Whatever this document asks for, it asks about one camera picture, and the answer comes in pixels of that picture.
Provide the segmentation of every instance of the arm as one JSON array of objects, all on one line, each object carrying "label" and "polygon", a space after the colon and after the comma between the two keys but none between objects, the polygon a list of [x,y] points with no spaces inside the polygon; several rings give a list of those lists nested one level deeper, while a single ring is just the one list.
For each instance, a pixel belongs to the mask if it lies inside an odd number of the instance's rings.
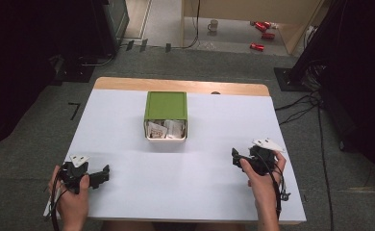
[{"label": "arm", "polygon": [[[52,179],[49,182],[49,192],[53,189],[53,182],[59,171],[59,166],[55,167]],[[85,175],[80,181],[80,192],[65,192],[66,188],[59,181],[56,188],[61,188],[62,197],[59,199],[57,210],[62,218],[63,231],[80,231],[88,216],[88,185],[89,176]]]},{"label": "arm", "polygon": [[[280,170],[284,171],[287,160],[279,152],[274,152],[274,154],[276,155],[278,160],[277,166],[280,168]],[[240,163],[242,169],[249,178],[248,186],[251,187],[253,195],[256,198],[256,208],[259,214],[258,230],[280,230],[276,214],[277,200],[275,197],[271,177],[269,175],[260,176],[244,159],[240,159]],[[280,184],[281,177],[278,172],[278,169],[274,169],[273,176],[277,183]]]}]

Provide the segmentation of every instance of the white table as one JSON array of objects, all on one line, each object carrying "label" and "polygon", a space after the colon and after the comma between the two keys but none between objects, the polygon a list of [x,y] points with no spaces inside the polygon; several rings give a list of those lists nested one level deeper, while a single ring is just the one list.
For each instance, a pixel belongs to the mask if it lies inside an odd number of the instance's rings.
[{"label": "white table", "polygon": [[[67,153],[90,156],[88,172],[110,165],[110,181],[90,190],[90,218],[153,221],[257,220],[247,176],[232,164],[232,147],[248,156],[252,139],[285,143],[271,97],[187,93],[188,134],[182,143],[144,137],[145,90],[94,89]],[[288,153],[290,200],[281,223],[306,220]]]}]

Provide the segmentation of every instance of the handheld controller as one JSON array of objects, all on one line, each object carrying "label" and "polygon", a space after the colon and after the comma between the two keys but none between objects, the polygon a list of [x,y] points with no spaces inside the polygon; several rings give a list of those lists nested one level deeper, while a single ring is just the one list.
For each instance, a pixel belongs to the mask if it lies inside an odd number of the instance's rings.
[{"label": "handheld controller", "polygon": [[[72,162],[66,162],[62,165],[59,177],[64,181],[68,190],[78,194],[80,191],[80,181],[88,170],[88,162],[79,167],[75,167]],[[98,189],[100,184],[110,180],[110,166],[106,165],[102,171],[89,175],[89,186],[94,190]]]},{"label": "handheld controller", "polygon": [[251,167],[259,175],[266,175],[274,169],[275,159],[271,150],[254,145],[250,148],[250,157],[241,156],[232,148],[233,165],[241,167],[239,159],[243,158],[250,163]]}]

